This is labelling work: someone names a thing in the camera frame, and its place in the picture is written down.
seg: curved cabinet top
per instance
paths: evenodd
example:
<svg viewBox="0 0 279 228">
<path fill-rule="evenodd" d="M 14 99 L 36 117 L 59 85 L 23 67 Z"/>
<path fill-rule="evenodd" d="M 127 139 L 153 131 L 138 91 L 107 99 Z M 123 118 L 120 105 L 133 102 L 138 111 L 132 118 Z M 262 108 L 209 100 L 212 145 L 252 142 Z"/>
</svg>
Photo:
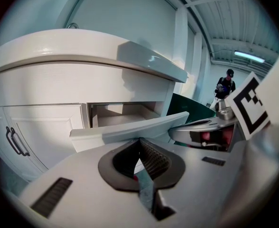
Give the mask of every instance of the curved cabinet top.
<svg viewBox="0 0 279 228">
<path fill-rule="evenodd" d="M 12 40 L 0 47 L 0 72 L 51 61 L 82 61 L 126 67 L 176 82 L 187 72 L 160 54 L 129 40 L 84 29 L 53 29 Z"/>
</svg>

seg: cabinet door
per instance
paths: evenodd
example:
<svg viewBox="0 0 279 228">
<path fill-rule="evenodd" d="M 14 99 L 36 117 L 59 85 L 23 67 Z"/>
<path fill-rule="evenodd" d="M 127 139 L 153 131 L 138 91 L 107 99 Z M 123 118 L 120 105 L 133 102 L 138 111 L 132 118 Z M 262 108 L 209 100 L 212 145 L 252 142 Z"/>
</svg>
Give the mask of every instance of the cabinet door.
<svg viewBox="0 0 279 228">
<path fill-rule="evenodd" d="M 4 112 L 17 133 L 16 141 L 32 161 L 48 169 L 76 153 L 70 131 L 88 127 L 86 104 L 8 106 Z"/>
<path fill-rule="evenodd" d="M 32 161 L 27 156 L 18 155 L 10 145 L 6 137 L 7 126 L 9 126 L 9 124 L 4 115 L 3 107 L 0 107 L 0 158 L 2 158 L 16 174 L 26 180 L 33 180 L 39 177 L 42 172 L 33 165 Z M 8 138 L 11 140 L 11 133 L 8 133 Z"/>
</svg>

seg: open drawer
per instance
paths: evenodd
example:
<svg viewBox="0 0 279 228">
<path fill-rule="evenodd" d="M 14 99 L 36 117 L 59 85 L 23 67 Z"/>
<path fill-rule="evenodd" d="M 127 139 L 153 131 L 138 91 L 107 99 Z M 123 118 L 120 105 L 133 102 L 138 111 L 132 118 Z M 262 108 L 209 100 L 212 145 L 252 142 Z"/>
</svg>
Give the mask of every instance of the open drawer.
<svg viewBox="0 0 279 228">
<path fill-rule="evenodd" d="M 134 123 L 160 117 L 142 104 L 93 104 L 92 127 Z"/>
<path fill-rule="evenodd" d="M 88 129 L 72 129 L 70 139 L 76 152 L 97 148 L 108 143 L 132 138 L 153 138 L 168 143 L 168 130 L 185 124 L 188 112 L 149 119 L 145 121 Z"/>
</svg>

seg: vent slot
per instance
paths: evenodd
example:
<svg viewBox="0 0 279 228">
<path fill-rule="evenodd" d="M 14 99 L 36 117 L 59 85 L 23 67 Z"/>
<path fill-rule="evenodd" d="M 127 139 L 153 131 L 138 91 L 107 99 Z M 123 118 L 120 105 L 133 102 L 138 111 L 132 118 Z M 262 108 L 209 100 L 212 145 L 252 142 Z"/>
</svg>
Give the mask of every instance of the vent slot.
<svg viewBox="0 0 279 228">
<path fill-rule="evenodd" d="M 214 165 L 219 165 L 219 166 L 224 166 L 226 161 L 223 160 L 219 160 L 219 159 L 215 159 L 215 158 L 211 158 L 211 157 L 204 157 L 202 159 L 202 161 L 204 162 L 208 162 Z"/>
<path fill-rule="evenodd" d="M 48 218 L 55 206 L 59 203 L 73 181 L 59 178 L 31 208 L 43 217 Z"/>
<path fill-rule="evenodd" d="M 150 142 L 141 141 L 140 160 L 152 180 L 162 175 L 170 167 L 167 156 L 153 148 Z"/>
</svg>

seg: person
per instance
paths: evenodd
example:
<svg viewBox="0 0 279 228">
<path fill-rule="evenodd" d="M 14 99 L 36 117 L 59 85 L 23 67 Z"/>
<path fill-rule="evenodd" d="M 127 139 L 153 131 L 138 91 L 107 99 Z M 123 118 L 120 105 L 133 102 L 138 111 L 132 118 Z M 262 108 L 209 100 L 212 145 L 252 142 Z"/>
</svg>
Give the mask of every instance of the person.
<svg viewBox="0 0 279 228">
<path fill-rule="evenodd" d="M 235 90 L 235 83 L 232 80 L 234 71 L 232 69 L 228 69 L 226 73 L 226 77 L 221 77 L 217 82 L 216 90 L 214 91 L 216 95 L 212 104 L 210 105 L 210 109 L 212 110 L 215 110 L 215 105 L 217 102 L 225 99 L 230 94 L 230 92 Z"/>
</svg>

